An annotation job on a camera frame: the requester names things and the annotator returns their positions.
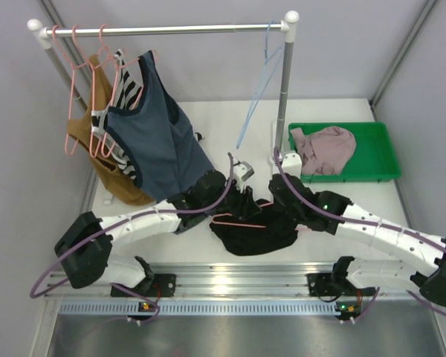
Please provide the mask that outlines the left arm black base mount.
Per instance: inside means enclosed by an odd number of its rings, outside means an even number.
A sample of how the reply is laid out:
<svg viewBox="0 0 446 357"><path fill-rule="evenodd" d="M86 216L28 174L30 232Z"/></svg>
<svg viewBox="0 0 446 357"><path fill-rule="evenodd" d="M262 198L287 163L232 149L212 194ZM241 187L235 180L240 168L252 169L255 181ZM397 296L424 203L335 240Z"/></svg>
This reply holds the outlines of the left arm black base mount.
<svg viewBox="0 0 446 357"><path fill-rule="evenodd" d="M174 296L175 274L156 274L143 258L135 256L135 259L143 267L146 277L136 287L125 286L125 289L147 298L170 298Z"/></svg>

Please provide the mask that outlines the pink wire hanger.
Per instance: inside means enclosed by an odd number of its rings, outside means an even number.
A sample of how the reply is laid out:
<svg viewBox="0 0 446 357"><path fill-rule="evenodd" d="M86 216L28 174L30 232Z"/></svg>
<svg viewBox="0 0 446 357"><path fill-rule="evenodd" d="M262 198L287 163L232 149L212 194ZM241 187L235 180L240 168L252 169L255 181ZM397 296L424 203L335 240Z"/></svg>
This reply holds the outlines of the pink wire hanger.
<svg viewBox="0 0 446 357"><path fill-rule="evenodd" d="M231 213L220 213L216 214L212 217L210 223L215 225L226 225L226 226L232 226L232 227L242 227L242 228L257 228L257 229L263 229L265 228L264 225L252 225L248 223L234 223L234 222L220 222L218 218L221 217L233 217Z"/></svg>

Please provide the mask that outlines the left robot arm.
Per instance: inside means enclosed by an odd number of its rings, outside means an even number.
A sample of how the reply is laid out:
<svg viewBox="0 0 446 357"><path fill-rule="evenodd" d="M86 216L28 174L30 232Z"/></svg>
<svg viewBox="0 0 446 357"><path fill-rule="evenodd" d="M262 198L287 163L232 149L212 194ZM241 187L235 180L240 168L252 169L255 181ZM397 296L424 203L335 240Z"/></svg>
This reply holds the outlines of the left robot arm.
<svg viewBox="0 0 446 357"><path fill-rule="evenodd" d="M107 283L115 297L146 295L155 284L150 265L139 256L117 255L118 248L159 234L181 234L209 216L229 213L246 220L261 210L251 187L211 170L188 190L149 208L120 216L81 214L54 250L74 289Z"/></svg>

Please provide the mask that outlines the black tank top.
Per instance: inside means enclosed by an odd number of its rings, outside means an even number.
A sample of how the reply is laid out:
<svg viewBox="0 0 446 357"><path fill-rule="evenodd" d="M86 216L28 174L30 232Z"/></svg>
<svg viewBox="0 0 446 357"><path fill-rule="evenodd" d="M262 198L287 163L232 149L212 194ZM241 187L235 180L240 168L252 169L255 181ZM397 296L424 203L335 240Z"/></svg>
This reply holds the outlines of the black tank top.
<svg viewBox="0 0 446 357"><path fill-rule="evenodd" d="M298 238L297 223L274 209L272 202L256 202L262 212L242 221L236 217L221 217L220 222L264 225L265 228L242 228L210 223L210 230L222 241L226 251L239 257L268 254L293 245Z"/></svg>

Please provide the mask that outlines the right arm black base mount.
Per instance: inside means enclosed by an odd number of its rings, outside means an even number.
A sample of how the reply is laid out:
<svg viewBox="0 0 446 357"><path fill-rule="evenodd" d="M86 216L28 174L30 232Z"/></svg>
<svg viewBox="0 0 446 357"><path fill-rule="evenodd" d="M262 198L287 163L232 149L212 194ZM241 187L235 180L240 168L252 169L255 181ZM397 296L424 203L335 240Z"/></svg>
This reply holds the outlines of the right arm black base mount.
<svg viewBox="0 0 446 357"><path fill-rule="evenodd" d="M357 289L347 278L349 264L354 260L354 257L341 257L332 266L331 272L308 274L307 281L309 295L318 298L355 296L357 294Z"/></svg>

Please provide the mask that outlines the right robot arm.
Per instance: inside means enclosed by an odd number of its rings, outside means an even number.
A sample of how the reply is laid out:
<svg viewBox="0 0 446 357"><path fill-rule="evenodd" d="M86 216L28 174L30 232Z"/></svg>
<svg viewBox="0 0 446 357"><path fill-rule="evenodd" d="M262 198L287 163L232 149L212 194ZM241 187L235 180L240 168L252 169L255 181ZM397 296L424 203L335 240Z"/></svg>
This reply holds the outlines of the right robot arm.
<svg viewBox="0 0 446 357"><path fill-rule="evenodd" d="M397 225L332 191L314 193L289 174L273 175L268 189L277 209L297 224L388 255L386 260L340 257L327 277L337 294L374 288L409 290L446 307L446 236Z"/></svg>

